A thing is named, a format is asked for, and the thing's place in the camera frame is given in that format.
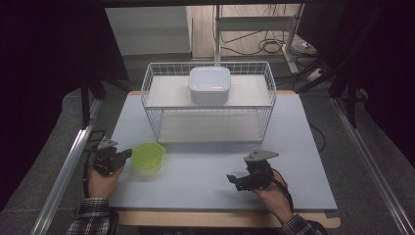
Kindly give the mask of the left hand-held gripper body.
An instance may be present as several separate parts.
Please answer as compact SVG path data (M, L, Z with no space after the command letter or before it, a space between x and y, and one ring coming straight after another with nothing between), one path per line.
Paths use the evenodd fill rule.
M94 157L94 169L102 175L112 175L122 165L123 161L117 151L117 142L104 137L97 147Z

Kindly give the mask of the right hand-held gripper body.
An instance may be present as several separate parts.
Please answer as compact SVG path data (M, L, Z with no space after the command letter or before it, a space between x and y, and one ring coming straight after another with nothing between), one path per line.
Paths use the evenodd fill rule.
M273 170L268 160L278 156L279 154L275 152L252 150L244 157L249 175L235 179L237 190L247 191L267 188L273 178Z

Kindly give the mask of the green translucent bowl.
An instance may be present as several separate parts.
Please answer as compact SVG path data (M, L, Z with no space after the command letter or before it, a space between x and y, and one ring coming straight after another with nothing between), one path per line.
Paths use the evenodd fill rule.
M139 144L132 153L131 162L138 169L155 170L162 164L165 148L157 142Z

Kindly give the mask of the white wire rack shelf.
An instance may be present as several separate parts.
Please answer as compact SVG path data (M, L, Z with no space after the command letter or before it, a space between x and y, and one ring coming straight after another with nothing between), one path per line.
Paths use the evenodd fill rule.
M192 101L188 79L196 67L230 70L231 88L224 105ZM266 62L151 63L141 95L161 143L260 143L276 103L276 84Z

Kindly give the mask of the white square bowl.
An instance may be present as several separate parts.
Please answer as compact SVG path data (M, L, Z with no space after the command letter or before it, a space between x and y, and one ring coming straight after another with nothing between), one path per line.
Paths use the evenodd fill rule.
M196 67L188 79L192 101L198 105L224 105L231 88L230 70L224 67Z

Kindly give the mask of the person's left hand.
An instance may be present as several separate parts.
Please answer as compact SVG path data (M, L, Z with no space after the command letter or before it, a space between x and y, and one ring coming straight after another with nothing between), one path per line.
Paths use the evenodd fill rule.
M108 199L115 190L122 172L123 167L120 167L112 175L103 176L94 168L90 169L88 173L88 197Z

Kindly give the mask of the person's right hand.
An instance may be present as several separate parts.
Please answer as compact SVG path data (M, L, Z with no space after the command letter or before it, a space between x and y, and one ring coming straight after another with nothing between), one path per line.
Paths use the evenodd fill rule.
M282 175L274 170L274 178L277 184L272 182L265 189L254 189L254 193L263 202L265 207L272 213L281 224L287 223L294 217L290 201L286 197L287 184Z

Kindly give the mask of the black floor grate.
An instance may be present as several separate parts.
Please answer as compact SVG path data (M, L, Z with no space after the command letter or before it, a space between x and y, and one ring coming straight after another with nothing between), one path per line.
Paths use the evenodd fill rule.
M83 151L89 152L91 150L96 149L98 145L100 144L101 140L105 137L105 134L106 134L105 130L92 131L89 137L87 138Z

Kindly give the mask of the black metal stand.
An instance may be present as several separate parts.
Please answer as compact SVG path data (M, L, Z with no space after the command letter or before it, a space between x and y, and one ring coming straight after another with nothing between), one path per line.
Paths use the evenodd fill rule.
M344 91L346 91L346 119L353 128L357 127L355 120L355 104L356 96L356 81L353 75L353 63L345 60L333 69L320 74L312 81L308 81L305 85L295 89L297 93L304 93L311 88L334 78L334 81L329 89L329 95L332 98L339 98Z
M95 72L93 74L84 75L81 79L81 107L82 107L82 128L85 129L91 122L91 111L89 102L89 93L92 93L93 97L97 100L103 100L108 92L104 88L103 82L111 84L112 86L129 93L132 89L120 81L111 79L101 72Z

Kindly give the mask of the white power strip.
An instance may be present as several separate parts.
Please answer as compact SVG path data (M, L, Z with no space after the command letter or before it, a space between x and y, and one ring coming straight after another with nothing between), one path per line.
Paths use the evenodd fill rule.
M307 78L306 78L306 80L307 81L313 81L313 80L315 80L316 78L318 78L320 75L323 75L323 74L325 74L326 73L326 71L325 70L322 70L322 69L316 69L315 71L313 71Z

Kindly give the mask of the white cabinet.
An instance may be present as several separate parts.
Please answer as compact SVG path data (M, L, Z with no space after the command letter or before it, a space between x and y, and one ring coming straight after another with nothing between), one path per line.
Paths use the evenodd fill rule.
M123 56L191 52L187 8L105 9Z

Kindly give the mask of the aluminium floor rail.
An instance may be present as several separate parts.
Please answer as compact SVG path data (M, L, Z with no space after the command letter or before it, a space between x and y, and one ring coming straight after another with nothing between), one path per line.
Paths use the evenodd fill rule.
M70 151L66 160L55 180L55 183L44 203L40 214L38 215L29 235L46 235L47 231L53 221L53 218L58 210L59 204L64 197L64 194L69 185L70 179L74 173L77 162L80 159L81 153L87 143L88 137L96 122L97 114L102 106L102 102L95 100L89 109L90 118L85 127L82 127L71 145Z
M363 161L368 174L370 175L378 193L384 201L389 214L397 226L401 235L415 235L415 226L410 221L407 212L400 203L398 197L393 192L387 179L381 172L372 153L369 151L366 143L361 137L358 129L354 127L347 118L346 108L339 98L331 98L337 113L346 129L346 132L351 139L351 142L356 149L360 159Z

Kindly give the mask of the white metal desk frame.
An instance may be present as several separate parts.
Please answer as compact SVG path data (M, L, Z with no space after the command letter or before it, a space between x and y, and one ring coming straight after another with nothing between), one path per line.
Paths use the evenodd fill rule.
M221 17L220 5L213 7L214 13L214 54L216 62L221 59L220 56L220 32L221 31L259 31L259 30L279 30L288 31L288 39L282 45L282 53L289 66L291 74L299 74L298 67L291 53L294 37L300 22L300 16L303 4L299 4L297 11L292 16L269 16L269 17Z

